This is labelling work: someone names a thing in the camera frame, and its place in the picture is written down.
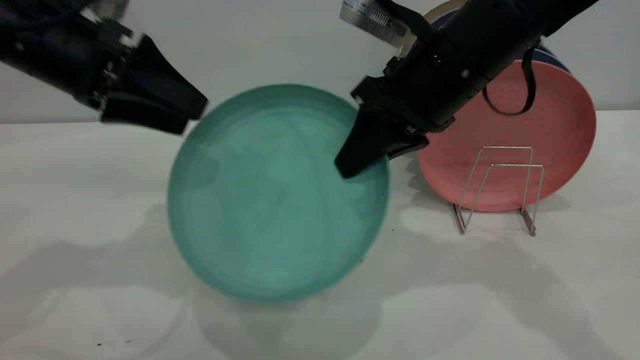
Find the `black strap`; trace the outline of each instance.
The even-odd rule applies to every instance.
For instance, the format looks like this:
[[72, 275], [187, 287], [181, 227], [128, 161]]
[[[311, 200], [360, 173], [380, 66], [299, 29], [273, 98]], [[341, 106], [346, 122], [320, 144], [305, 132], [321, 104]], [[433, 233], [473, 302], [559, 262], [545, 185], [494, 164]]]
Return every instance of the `black strap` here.
[[524, 78], [527, 81], [527, 89], [529, 91], [529, 95], [527, 95], [527, 102], [524, 108], [522, 109], [522, 111], [519, 111], [517, 113], [505, 113], [503, 111], [498, 110], [489, 99], [489, 93], [486, 87], [482, 89], [482, 95], [484, 96], [484, 99], [486, 100], [487, 104], [489, 104], [489, 106], [491, 106], [491, 109], [493, 109], [498, 114], [505, 115], [505, 116], [516, 116], [516, 115], [522, 115], [527, 111], [531, 110], [533, 103], [536, 101], [536, 91], [537, 91], [536, 77], [533, 74], [533, 52], [536, 50], [536, 47], [537, 47], [537, 44], [536, 46], [530, 47], [529, 50], [527, 50], [527, 52], [524, 54], [524, 57], [522, 58], [522, 71], [524, 72]]

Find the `dish rack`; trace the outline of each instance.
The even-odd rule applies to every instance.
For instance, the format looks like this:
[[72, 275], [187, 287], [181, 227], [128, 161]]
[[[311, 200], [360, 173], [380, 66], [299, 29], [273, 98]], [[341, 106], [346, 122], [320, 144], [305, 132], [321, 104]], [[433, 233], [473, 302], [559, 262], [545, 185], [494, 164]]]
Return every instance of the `dish rack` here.
[[[480, 185], [480, 189], [478, 189], [478, 193], [476, 194], [476, 198], [474, 200], [474, 204], [471, 207], [470, 213], [468, 214], [467, 220], [465, 221], [464, 219], [464, 214], [462, 212], [462, 204], [465, 201], [465, 197], [467, 196], [467, 191], [469, 189], [469, 185], [471, 184], [471, 179], [473, 178], [475, 172], [476, 172], [476, 168], [478, 165], [478, 162], [480, 161], [480, 157], [482, 156], [482, 153], [484, 150], [486, 149], [500, 149], [500, 150], [511, 150], [511, 151], [515, 151], [515, 150], [528, 150], [530, 152], [529, 155], [529, 163], [528, 164], [518, 164], [518, 163], [492, 163], [491, 165], [489, 165], [489, 167], [486, 169], [486, 172], [484, 173], [484, 178], [482, 180], [482, 183]], [[522, 199], [522, 207], [518, 210], [519, 214], [524, 218], [524, 222], [527, 225], [527, 229], [529, 230], [529, 234], [531, 236], [536, 236], [536, 213], [538, 212], [538, 203], [540, 201], [540, 191], [542, 191], [542, 182], [545, 178], [545, 167], [543, 165], [540, 164], [533, 164], [533, 148], [531, 146], [484, 146], [482, 147], [482, 149], [480, 149], [480, 151], [478, 152], [478, 155], [476, 156], [476, 162], [474, 163], [473, 168], [471, 169], [471, 174], [469, 174], [469, 179], [467, 180], [467, 185], [465, 186], [465, 191], [462, 193], [462, 198], [460, 199], [460, 203], [459, 204], [455, 204], [453, 202], [450, 202], [451, 205], [451, 209], [453, 210], [454, 216], [456, 218], [456, 223], [458, 225], [458, 230], [460, 231], [461, 235], [464, 235], [467, 232], [467, 229], [469, 227], [469, 223], [471, 221], [471, 217], [473, 216], [473, 214], [476, 212], [476, 206], [478, 203], [478, 199], [480, 199], [480, 194], [482, 193], [482, 190], [484, 188], [484, 184], [486, 183], [486, 179], [489, 176], [489, 173], [491, 172], [492, 169], [497, 168], [497, 167], [522, 167], [522, 168], [527, 168], [527, 180], [524, 184], [524, 196]], [[540, 184], [538, 185], [538, 194], [536, 196], [536, 203], [533, 207], [533, 215], [531, 216], [529, 214], [529, 211], [527, 211], [527, 194], [529, 193], [529, 179], [531, 178], [531, 169], [532, 168], [539, 168], [540, 169]]]

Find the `cable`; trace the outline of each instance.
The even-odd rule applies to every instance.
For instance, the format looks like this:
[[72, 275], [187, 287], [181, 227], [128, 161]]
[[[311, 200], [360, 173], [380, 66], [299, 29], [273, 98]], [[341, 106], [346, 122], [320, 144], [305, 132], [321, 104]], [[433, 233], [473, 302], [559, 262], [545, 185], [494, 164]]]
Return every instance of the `cable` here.
[[82, 9], [96, 1], [97, 0], [80, 0], [78, 5], [73, 7], [71, 10], [61, 12], [54, 16], [43, 16], [41, 18], [17, 20], [13, 22], [0, 19], [0, 31], [34, 31], [42, 28], [48, 28], [49, 26], [73, 17], [75, 14], [82, 11]]

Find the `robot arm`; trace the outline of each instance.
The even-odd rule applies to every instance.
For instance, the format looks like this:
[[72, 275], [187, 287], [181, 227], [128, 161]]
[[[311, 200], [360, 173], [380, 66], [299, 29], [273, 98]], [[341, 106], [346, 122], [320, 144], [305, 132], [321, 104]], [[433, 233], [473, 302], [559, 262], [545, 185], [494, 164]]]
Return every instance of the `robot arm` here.
[[383, 77], [366, 77], [351, 93], [360, 111], [335, 160], [341, 174], [353, 177], [380, 156], [427, 146], [426, 133], [447, 129], [454, 114], [515, 59], [596, 2], [470, 0], [432, 29], [391, 0], [346, 0], [355, 10], [348, 21], [358, 27], [393, 43], [406, 26], [417, 40], [404, 58], [388, 62]]
[[[163, 57], [150, 37], [131, 46], [119, 24], [123, 0], [0, 2], [0, 60], [123, 122], [182, 134], [207, 98]], [[86, 6], [94, 22], [79, 11]]]
[[[513, 60], [597, 0], [470, 0], [440, 29], [391, 0], [344, 1], [357, 9], [352, 20], [366, 20], [361, 27], [369, 31], [383, 28], [378, 36], [389, 42], [407, 31], [417, 37], [384, 76], [366, 77], [352, 92], [360, 111], [335, 163], [353, 177], [380, 156], [427, 146], [426, 133], [447, 129]], [[0, 18], [0, 60], [101, 111], [103, 122], [181, 134], [207, 99], [151, 38], [129, 45], [132, 31], [114, 20], [126, 2], [0, 1], [0, 15], [8, 15]], [[102, 20], [79, 15], [86, 6]]]

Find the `plate rim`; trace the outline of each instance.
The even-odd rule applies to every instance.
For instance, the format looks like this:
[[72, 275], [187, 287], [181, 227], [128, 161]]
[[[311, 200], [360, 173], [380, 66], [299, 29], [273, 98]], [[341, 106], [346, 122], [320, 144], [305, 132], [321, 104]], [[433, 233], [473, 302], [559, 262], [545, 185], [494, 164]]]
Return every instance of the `plate rim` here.
[[383, 177], [383, 181], [384, 184], [381, 184], [381, 188], [384, 189], [384, 194], [381, 196], [381, 201], [383, 203], [383, 206], [381, 206], [381, 210], [380, 210], [380, 221], [378, 222], [377, 225], [374, 226], [374, 229], [372, 230], [372, 236], [370, 239], [368, 239], [367, 241], [363, 241], [362, 244], [360, 244], [359, 246], [362, 247], [361, 251], [360, 251], [360, 255], [358, 256], [358, 258], [354, 259], [351, 262], [344, 262], [344, 266], [342, 267], [342, 271], [336, 271], [335, 275], [333, 277], [329, 277], [327, 278], [327, 280], [325, 280], [324, 282], [322, 282], [319, 286], [314, 286], [311, 289], [307, 289], [306, 291], [302, 291], [302, 292], [298, 292], [296, 293], [294, 296], [291, 296], [291, 294], [288, 294], [286, 297], [283, 296], [279, 296], [279, 297], [261, 297], [261, 296], [248, 296], [246, 294], [245, 291], [236, 291], [235, 289], [232, 289], [231, 286], [226, 286], [225, 284], [223, 284], [223, 286], [220, 286], [220, 284], [215, 284], [212, 281], [210, 281], [208, 278], [206, 278], [206, 276], [204, 276], [205, 273], [207, 273], [204, 270], [204, 267], [202, 266], [202, 262], [201, 261], [193, 261], [194, 257], [192, 257], [190, 254], [188, 254], [189, 249], [186, 249], [186, 247], [184, 246], [184, 241], [179, 241], [178, 240], [178, 235], [177, 235], [177, 226], [175, 224], [175, 217], [172, 216], [172, 210], [175, 208], [175, 206], [172, 206], [171, 203], [174, 201], [174, 197], [176, 197], [176, 195], [172, 192], [172, 189], [174, 189], [173, 186], [173, 182], [176, 179], [176, 176], [174, 175], [176, 169], [177, 169], [177, 164], [180, 161], [181, 157], [184, 155], [184, 151], [186, 149], [186, 144], [187, 142], [192, 139], [192, 135], [193, 134], [197, 134], [196, 130], [198, 128], [201, 128], [202, 124], [206, 121], [206, 119], [210, 116], [213, 116], [217, 111], [221, 111], [224, 110], [224, 105], [228, 105], [229, 102], [231, 101], [236, 101], [238, 98], [242, 97], [242, 96], [246, 96], [250, 93], [253, 93], [255, 91], [266, 91], [269, 90], [270, 88], [282, 88], [282, 87], [294, 87], [294, 88], [300, 88], [300, 89], [305, 89], [307, 91], [312, 91], [312, 92], [316, 92], [319, 94], [323, 94], [324, 96], [328, 96], [331, 97], [333, 99], [335, 99], [336, 101], [340, 101], [341, 103], [344, 103], [346, 105], [348, 105], [348, 107], [350, 109], [352, 109], [355, 114], [357, 114], [357, 109], [350, 104], [349, 102], [347, 102], [347, 100], [345, 100], [344, 98], [335, 95], [331, 92], [328, 92], [326, 90], [323, 90], [321, 88], [316, 88], [314, 86], [308, 86], [308, 85], [301, 85], [301, 84], [294, 84], [294, 83], [282, 83], [282, 84], [272, 84], [272, 85], [265, 85], [265, 86], [258, 86], [256, 88], [252, 88], [249, 90], [246, 90], [244, 92], [241, 92], [239, 94], [233, 95], [231, 97], [229, 97], [228, 99], [225, 99], [223, 102], [221, 102], [219, 105], [217, 105], [215, 108], [213, 108], [207, 115], [205, 115], [202, 120], [199, 121], [199, 123], [189, 132], [189, 134], [187, 135], [185, 141], [183, 142], [183, 144], [181, 145], [174, 161], [173, 161], [173, 165], [172, 165], [172, 169], [170, 172], [170, 179], [169, 179], [169, 183], [168, 183], [168, 189], [167, 189], [167, 207], [166, 207], [166, 214], [168, 217], [168, 222], [169, 222], [169, 226], [170, 226], [170, 231], [172, 234], [172, 238], [173, 238], [173, 242], [176, 245], [178, 251], [180, 252], [180, 255], [182, 257], [182, 259], [184, 260], [184, 262], [187, 264], [187, 266], [191, 269], [191, 271], [202, 281], [204, 282], [206, 285], [210, 286], [211, 288], [213, 288], [214, 290], [220, 291], [232, 298], [235, 299], [239, 299], [239, 300], [245, 300], [245, 301], [249, 301], [249, 302], [254, 302], [254, 303], [263, 303], [263, 304], [272, 304], [272, 303], [283, 303], [283, 302], [293, 302], [305, 297], [308, 297], [310, 295], [319, 293], [321, 291], [324, 291], [328, 288], [331, 288], [332, 286], [335, 286], [338, 282], [340, 282], [341, 280], [343, 280], [343, 278], [345, 278], [347, 275], [349, 275], [354, 268], [356, 268], [356, 266], [358, 266], [359, 264], [359, 259], [360, 258], [364, 258], [366, 257], [367, 253], [370, 251], [372, 245], [375, 243], [375, 241], [378, 239], [378, 237], [380, 236], [380, 232], [384, 226], [385, 223], [385, 219], [388, 215], [388, 208], [389, 208], [389, 203], [390, 203], [390, 197], [391, 197], [391, 175], [390, 175], [390, 167], [388, 164], [388, 156], [384, 155], [383, 157], [381, 157], [374, 165], [375, 166], [381, 166], [381, 171], [383, 171], [384, 173], [384, 177]]

